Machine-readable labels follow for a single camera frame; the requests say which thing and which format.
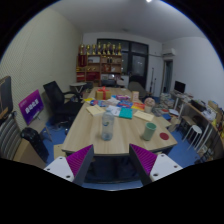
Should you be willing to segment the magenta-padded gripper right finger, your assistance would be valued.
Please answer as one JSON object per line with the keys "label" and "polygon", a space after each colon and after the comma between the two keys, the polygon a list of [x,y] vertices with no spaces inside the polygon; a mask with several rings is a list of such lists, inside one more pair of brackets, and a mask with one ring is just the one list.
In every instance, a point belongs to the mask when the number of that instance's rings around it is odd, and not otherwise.
{"label": "magenta-padded gripper right finger", "polygon": [[166,154],[156,155],[140,146],[130,144],[129,154],[143,185],[147,185],[182,169]]}

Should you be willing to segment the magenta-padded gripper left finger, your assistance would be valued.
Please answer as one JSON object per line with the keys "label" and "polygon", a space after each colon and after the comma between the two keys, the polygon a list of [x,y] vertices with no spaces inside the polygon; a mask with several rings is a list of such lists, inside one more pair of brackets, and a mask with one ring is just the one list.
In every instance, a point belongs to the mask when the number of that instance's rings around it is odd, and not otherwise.
{"label": "magenta-padded gripper left finger", "polygon": [[59,156],[45,171],[81,186],[94,156],[94,147],[86,146],[67,157]]}

